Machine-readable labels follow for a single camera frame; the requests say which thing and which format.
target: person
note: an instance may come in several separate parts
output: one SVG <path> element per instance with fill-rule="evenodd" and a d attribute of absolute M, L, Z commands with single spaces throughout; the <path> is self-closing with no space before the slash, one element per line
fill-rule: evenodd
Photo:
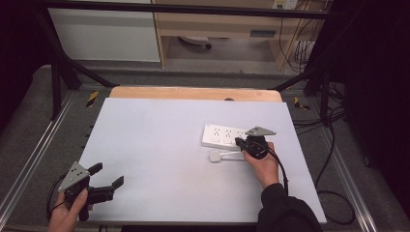
<path fill-rule="evenodd" d="M 268 142 L 268 146 L 275 150 L 272 142 Z M 323 231 L 305 201 L 287 196 L 278 179 L 278 162 L 272 156 L 254 159 L 245 150 L 242 153 L 244 159 L 253 167 L 263 187 L 261 195 L 263 208 L 258 215 L 258 232 Z M 87 200 L 87 195 L 88 192 L 84 189 L 70 209 L 65 204 L 54 209 L 47 232 L 72 232 L 76 226 L 76 218 Z M 62 202 L 64 202 L 64 193 L 58 195 L 56 205 Z"/>
<path fill-rule="evenodd" d="M 275 150 L 274 144 L 268 146 Z M 323 231 L 308 204 L 296 197 L 287 196 L 278 179 L 278 162 L 268 155 L 255 159 L 245 150 L 244 159 L 253 167 L 257 179 L 262 184 L 262 210 L 257 222 L 258 232 Z"/>

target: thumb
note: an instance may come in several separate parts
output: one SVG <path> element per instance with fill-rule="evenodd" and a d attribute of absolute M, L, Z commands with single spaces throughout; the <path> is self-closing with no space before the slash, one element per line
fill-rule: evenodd
<path fill-rule="evenodd" d="M 68 217 L 76 219 L 82 207 L 87 202 L 88 190 L 84 189 L 74 201 L 72 208 L 69 211 Z"/>

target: person's right hand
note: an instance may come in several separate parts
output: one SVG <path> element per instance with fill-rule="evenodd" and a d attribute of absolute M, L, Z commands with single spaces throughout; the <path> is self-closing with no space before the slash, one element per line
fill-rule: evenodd
<path fill-rule="evenodd" d="M 268 146 L 272 150 L 275 150 L 272 142 L 268 142 Z M 263 189 L 269 185 L 279 183 L 278 162 L 270 154 L 268 154 L 264 159 L 255 159 L 245 150 L 242 151 L 242 154 L 244 155 L 244 159 L 253 167 L 256 177 L 262 184 Z"/>

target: yellow and black tape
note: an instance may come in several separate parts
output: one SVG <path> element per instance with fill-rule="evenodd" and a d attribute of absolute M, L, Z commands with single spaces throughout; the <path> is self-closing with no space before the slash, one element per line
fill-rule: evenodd
<path fill-rule="evenodd" d="M 98 94 L 99 94 L 99 91 L 94 91 L 94 92 L 91 94 L 90 99 L 88 99 L 87 105 L 85 105 L 85 107 L 87 107 L 87 108 L 92 107 L 93 104 L 94 104 L 94 101 L 95 101 L 96 98 L 97 98 L 97 95 L 98 95 Z"/>
<path fill-rule="evenodd" d="M 304 110 L 310 110 L 310 107 L 308 105 L 302 105 L 299 103 L 299 98 L 295 97 L 295 107 L 296 108 L 302 108 Z"/>

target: human hand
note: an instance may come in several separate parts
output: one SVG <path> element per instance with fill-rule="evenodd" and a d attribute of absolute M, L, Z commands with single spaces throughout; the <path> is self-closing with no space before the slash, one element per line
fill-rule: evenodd
<path fill-rule="evenodd" d="M 57 197 L 56 206 L 59 205 L 52 211 L 52 216 L 50 224 L 48 226 L 47 232 L 72 232 L 75 229 L 77 223 L 77 217 L 82 207 L 87 201 L 88 191 L 84 189 L 76 198 L 71 208 L 69 209 L 66 204 L 61 204 L 64 202 L 64 192 L 60 192 Z"/>
<path fill-rule="evenodd" d="M 268 142 L 268 147 L 275 150 L 274 144 Z M 268 154 L 264 159 L 255 159 L 245 150 L 242 151 L 244 159 L 253 167 L 256 177 L 265 189 L 267 186 L 279 183 L 278 162 Z"/>

